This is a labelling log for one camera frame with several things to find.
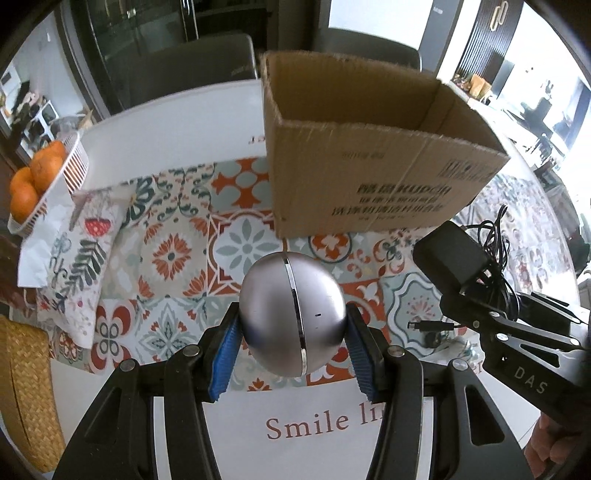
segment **barcode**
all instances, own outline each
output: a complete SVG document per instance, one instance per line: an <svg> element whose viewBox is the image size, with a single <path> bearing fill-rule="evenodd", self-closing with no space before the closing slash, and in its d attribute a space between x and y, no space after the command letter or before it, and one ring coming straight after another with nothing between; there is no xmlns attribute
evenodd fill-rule
<svg viewBox="0 0 591 480"><path fill-rule="evenodd" d="M487 181L495 174L490 166L475 165L469 160L452 160L439 174L443 179L469 180L469 181Z"/></svg>

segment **screw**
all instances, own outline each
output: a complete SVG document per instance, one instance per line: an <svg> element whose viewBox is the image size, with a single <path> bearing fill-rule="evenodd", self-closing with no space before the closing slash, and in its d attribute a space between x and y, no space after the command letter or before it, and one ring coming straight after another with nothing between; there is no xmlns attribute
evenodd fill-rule
<svg viewBox="0 0 591 480"><path fill-rule="evenodd" d="M195 356L198 355L200 352L199 346L192 344L192 345L187 345L185 348L183 348L183 355L184 356Z"/></svg>
<svg viewBox="0 0 591 480"><path fill-rule="evenodd" d="M131 372L135 368L135 362L131 358L128 358L121 362L119 368L122 372Z"/></svg>
<svg viewBox="0 0 591 480"><path fill-rule="evenodd" d="M458 370L459 372L463 372L464 370L468 370L468 364L465 360L461 358L454 358L452 360L452 367Z"/></svg>
<svg viewBox="0 0 591 480"><path fill-rule="evenodd" d="M398 345L392 345L388 347L388 355L400 358L404 355L404 348Z"/></svg>

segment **chair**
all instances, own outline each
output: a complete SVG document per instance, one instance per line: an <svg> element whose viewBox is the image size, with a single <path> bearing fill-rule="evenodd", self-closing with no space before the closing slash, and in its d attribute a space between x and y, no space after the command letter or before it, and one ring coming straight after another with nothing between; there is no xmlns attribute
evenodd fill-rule
<svg viewBox="0 0 591 480"><path fill-rule="evenodd" d="M412 47L387 38L365 33L321 28L316 33L313 51L345 53L371 60L388 61L421 71L421 54Z"/></svg>
<svg viewBox="0 0 591 480"><path fill-rule="evenodd" d="M214 83L255 78L250 36L200 38L141 57L130 68L130 106Z"/></svg>

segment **orange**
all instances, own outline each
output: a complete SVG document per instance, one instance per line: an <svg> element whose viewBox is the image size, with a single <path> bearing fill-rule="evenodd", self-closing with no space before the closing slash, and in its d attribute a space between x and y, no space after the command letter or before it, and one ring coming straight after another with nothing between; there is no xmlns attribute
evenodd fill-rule
<svg viewBox="0 0 591 480"><path fill-rule="evenodd" d="M31 174L33 175L33 185L39 195L51 186L63 164L64 159L54 151L45 151L43 155L39 156L35 154L31 160Z"/></svg>
<svg viewBox="0 0 591 480"><path fill-rule="evenodd" d="M33 185L33 175L31 174L31 169L29 167L23 167L19 169L12 177L10 181L10 195L14 195L14 192L18 190L21 183L30 183Z"/></svg>
<svg viewBox="0 0 591 480"><path fill-rule="evenodd" d="M52 151L58 154L62 160L65 160L68 156L68 152L66 151L64 144L61 143L59 140L54 140L48 146L46 146L44 150Z"/></svg>
<svg viewBox="0 0 591 480"><path fill-rule="evenodd" d="M33 185L25 181L20 183L18 189L14 191L12 199L10 200L10 213L12 214L12 218L20 224L24 223L33 212L38 201L39 195L35 191Z"/></svg>

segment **red mushroom print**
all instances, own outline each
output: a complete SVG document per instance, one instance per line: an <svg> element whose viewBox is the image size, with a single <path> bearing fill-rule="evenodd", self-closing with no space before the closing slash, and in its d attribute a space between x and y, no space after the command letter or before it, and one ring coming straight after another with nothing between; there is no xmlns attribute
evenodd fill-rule
<svg viewBox="0 0 591 480"><path fill-rule="evenodd" d="M86 231L94 238L105 235L111 228L111 221L106 218L87 218L84 220Z"/></svg>

